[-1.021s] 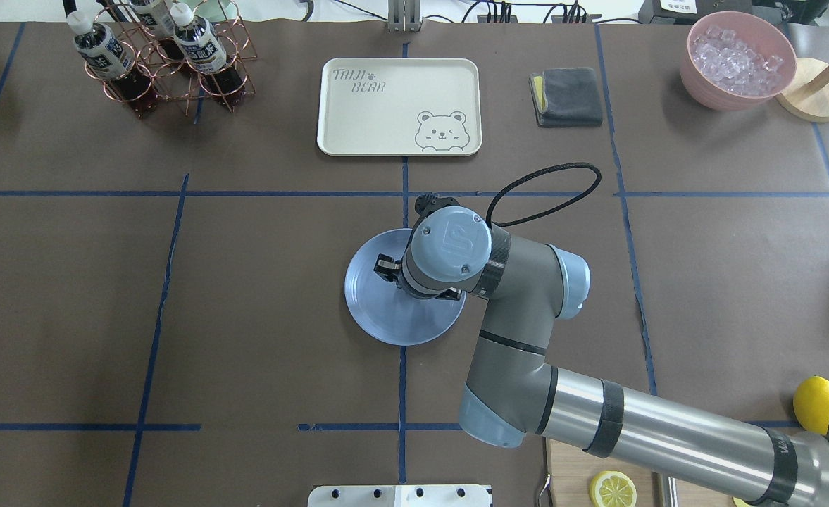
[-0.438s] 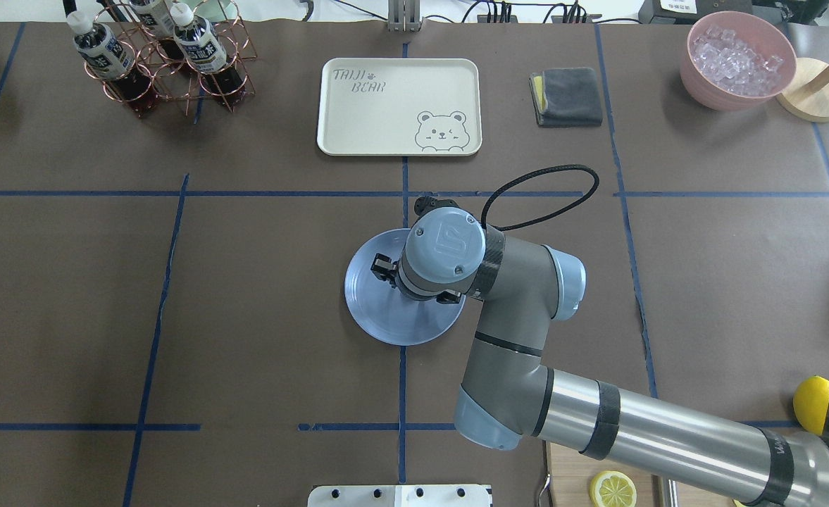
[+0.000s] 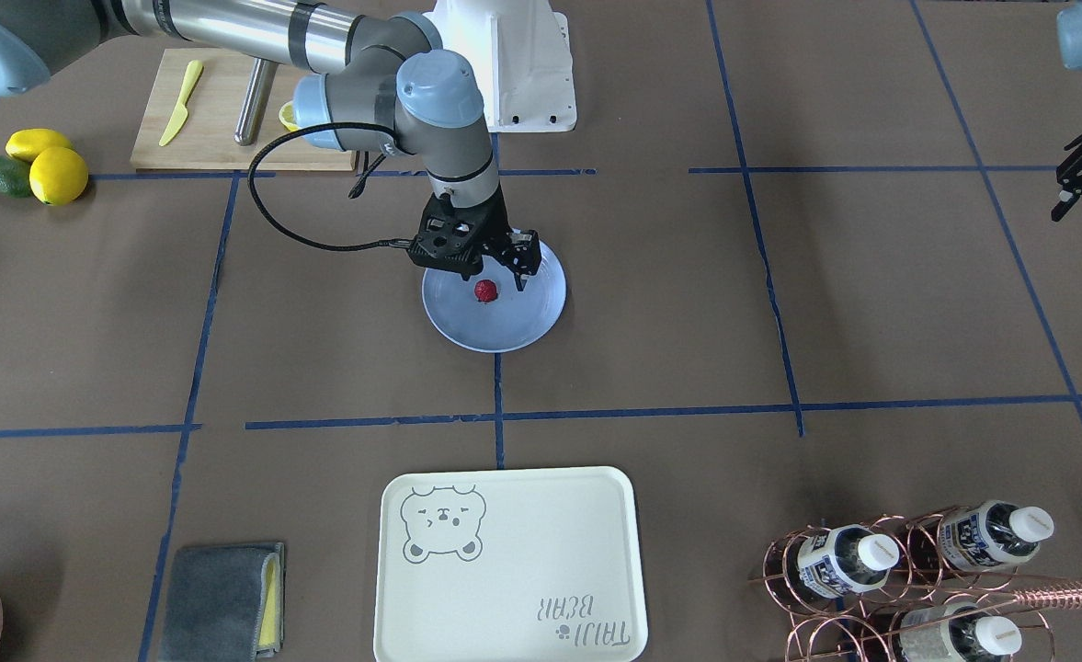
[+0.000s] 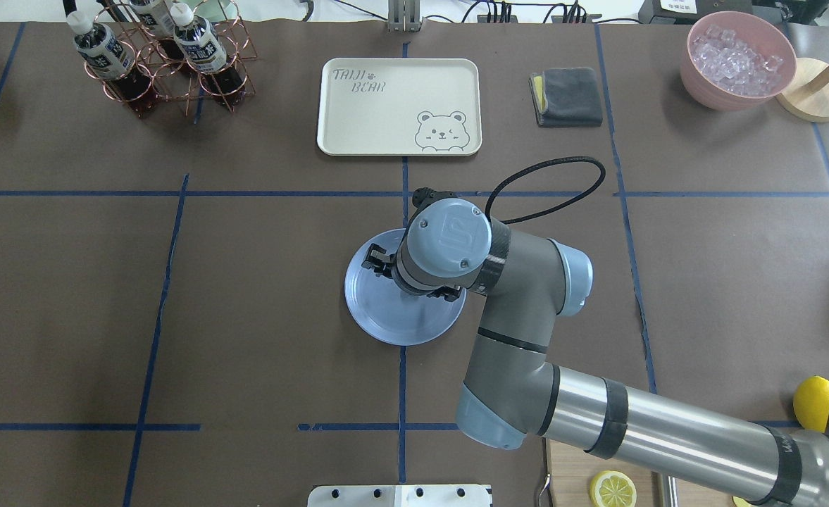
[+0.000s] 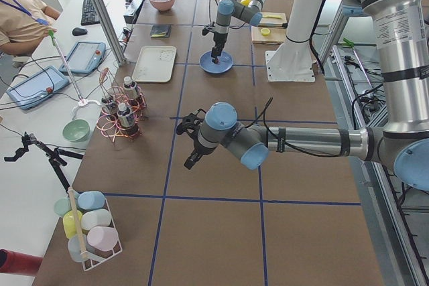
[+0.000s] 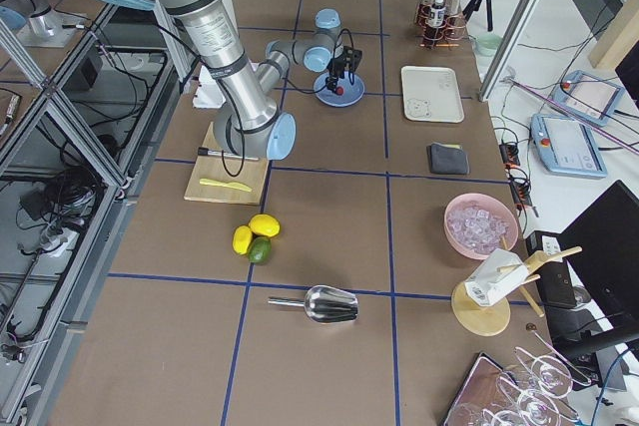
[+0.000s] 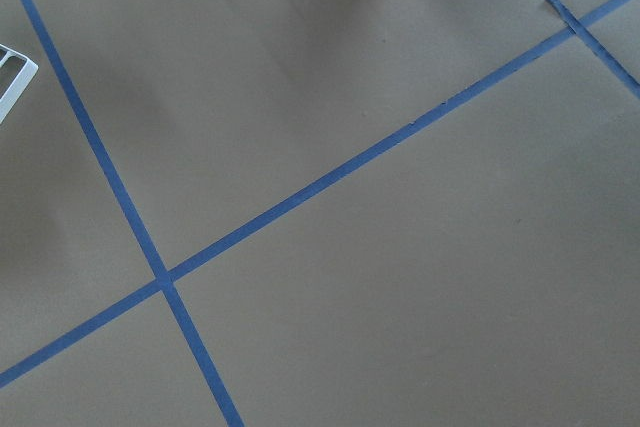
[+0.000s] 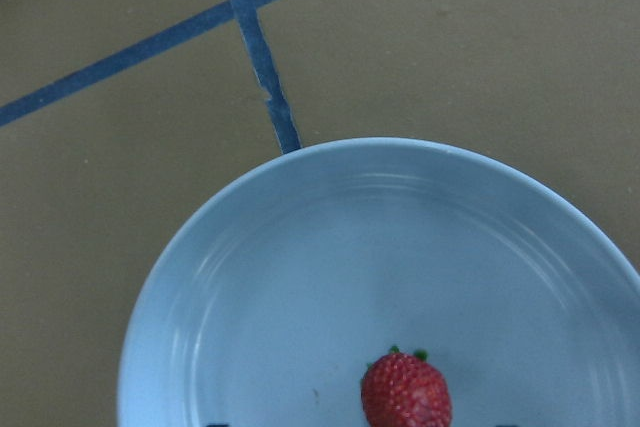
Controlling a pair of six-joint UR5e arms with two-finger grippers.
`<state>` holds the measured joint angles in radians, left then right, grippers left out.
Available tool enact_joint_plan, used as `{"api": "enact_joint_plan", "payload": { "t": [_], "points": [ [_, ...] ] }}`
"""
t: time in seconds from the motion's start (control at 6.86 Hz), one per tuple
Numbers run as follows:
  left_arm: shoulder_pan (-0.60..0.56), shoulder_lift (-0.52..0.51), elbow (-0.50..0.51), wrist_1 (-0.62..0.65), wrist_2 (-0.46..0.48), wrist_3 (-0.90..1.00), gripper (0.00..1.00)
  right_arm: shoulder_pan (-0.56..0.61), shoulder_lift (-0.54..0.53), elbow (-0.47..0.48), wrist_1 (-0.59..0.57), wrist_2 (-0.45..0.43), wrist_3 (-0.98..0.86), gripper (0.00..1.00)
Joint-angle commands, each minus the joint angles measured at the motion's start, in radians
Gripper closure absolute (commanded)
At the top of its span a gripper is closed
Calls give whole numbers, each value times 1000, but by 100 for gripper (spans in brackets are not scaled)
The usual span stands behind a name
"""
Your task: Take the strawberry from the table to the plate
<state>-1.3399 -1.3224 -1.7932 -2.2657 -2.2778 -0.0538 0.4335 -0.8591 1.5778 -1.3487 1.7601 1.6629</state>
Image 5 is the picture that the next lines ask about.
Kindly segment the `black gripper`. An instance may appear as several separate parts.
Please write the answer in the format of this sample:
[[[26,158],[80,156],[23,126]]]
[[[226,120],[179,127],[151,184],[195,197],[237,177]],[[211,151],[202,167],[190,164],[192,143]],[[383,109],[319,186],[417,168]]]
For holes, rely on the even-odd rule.
[[[212,22],[211,24],[205,25],[202,30],[203,35],[207,35],[208,33],[213,33],[213,41],[215,43],[211,50],[211,58],[213,62],[215,59],[219,60],[222,55],[229,33],[229,24]]]
[[[198,116],[199,112],[206,113],[205,110],[198,109],[183,117],[182,122],[176,127],[177,135],[186,133],[193,140],[194,150],[184,163],[186,169],[192,169],[203,155],[211,154],[215,150],[214,143],[204,141],[204,138],[198,138],[200,126],[204,121],[204,118]]]

